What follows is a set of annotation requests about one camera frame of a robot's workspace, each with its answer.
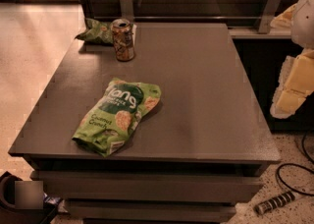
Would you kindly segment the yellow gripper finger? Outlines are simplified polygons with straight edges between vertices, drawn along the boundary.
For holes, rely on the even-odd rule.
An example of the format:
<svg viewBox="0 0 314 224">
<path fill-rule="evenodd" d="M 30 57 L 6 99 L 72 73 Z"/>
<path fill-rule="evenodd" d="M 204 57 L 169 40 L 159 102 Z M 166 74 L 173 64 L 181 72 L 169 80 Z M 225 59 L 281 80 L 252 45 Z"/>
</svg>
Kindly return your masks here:
<svg viewBox="0 0 314 224">
<path fill-rule="evenodd" d="M 292 14 L 296 5 L 293 4 L 282 13 L 277 15 L 270 23 L 271 28 L 290 28 L 292 21 Z"/>
<path fill-rule="evenodd" d="M 314 50 L 304 49 L 295 58 L 287 56 L 280 71 L 279 85 L 272 99 L 271 115 L 278 119 L 294 115 L 313 92 Z"/>
</svg>

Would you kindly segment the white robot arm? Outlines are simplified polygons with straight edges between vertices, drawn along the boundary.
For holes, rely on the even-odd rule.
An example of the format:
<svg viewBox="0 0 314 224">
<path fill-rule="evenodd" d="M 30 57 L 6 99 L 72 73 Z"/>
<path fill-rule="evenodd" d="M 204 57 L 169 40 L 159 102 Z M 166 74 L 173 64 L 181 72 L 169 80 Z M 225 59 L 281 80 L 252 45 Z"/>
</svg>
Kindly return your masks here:
<svg viewBox="0 0 314 224">
<path fill-rule="evenodd" d="M 286 119 L 314 92 L 314 0 L 298 0 L 271 27 L 290 28 L 292 42 L 302 47 L 296 57 L 286 57 L 272 98 L 271 115 Z"/>
</svg>

